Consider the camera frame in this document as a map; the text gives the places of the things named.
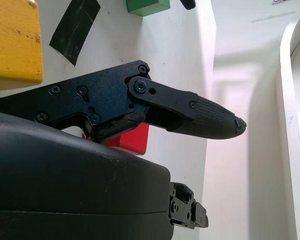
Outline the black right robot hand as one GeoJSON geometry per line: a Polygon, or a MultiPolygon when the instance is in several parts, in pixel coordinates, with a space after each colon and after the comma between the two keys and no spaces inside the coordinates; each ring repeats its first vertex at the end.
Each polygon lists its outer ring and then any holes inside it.
{"type": "Polygon", "coordinates": [[[247,125],[149,71],[137,60],[0,97],[0,240],[170,240],[175,226],[208,227],[166,167],[104,142],[142,123],[216,140],[247,125]]]}

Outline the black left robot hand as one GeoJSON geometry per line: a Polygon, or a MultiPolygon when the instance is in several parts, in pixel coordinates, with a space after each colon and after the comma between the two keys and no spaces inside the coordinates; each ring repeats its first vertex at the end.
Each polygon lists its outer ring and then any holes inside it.
{"type": "Polygon", "coordinates": [[[192,10],[196,7],[195,0],[180,0],[180,2],[187,10],[192,10]]]}

